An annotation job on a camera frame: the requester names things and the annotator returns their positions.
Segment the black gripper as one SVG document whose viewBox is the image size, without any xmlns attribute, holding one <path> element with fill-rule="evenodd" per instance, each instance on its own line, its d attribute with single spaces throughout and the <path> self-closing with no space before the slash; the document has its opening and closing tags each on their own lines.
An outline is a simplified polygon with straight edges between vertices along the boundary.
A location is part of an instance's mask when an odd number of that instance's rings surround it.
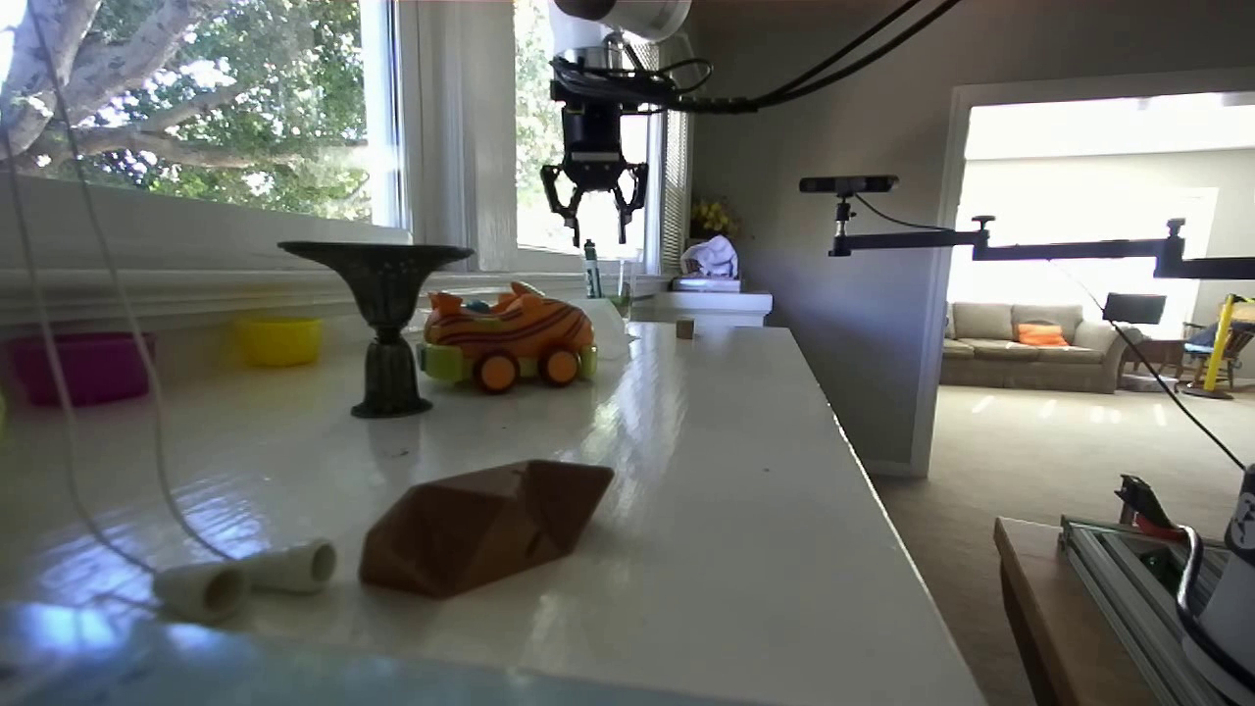
<svg viewBox="0 0 1255 706">
<path fill-rule="evenodd" d="M 645 206 L 645 167 L 623 157 L 618 123 L 653 110 L 670 84 L 632 44 L 575 46 L 550 70 L 550 99 L 559 106 L 559 161 L 542 167 L 550 212 L 580 246 L 580 198 L 615 191 L 618 245 L 628 245 L 632 216 Z"/>
</svg>

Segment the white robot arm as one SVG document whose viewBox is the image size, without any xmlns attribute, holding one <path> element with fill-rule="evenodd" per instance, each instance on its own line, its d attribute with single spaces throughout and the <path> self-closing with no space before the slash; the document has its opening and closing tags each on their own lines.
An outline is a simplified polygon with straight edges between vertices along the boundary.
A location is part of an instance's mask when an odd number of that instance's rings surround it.
<svg viewBox="0 0 1255 706">
<path fill-rule="evenodd" d="M 580 237 L 580 199 L 609 191 L 615 221 L 645 206 L 645 168 L 623 157 L 618 117 L 670 110 L 677 85 L 636 57 L 636 40 L 661 44 L 690 18 L 690 0 L 550 0 L 550 99 L 559 110 L 559 161 L 542 168 L 550 212 Z"/>
</svg>

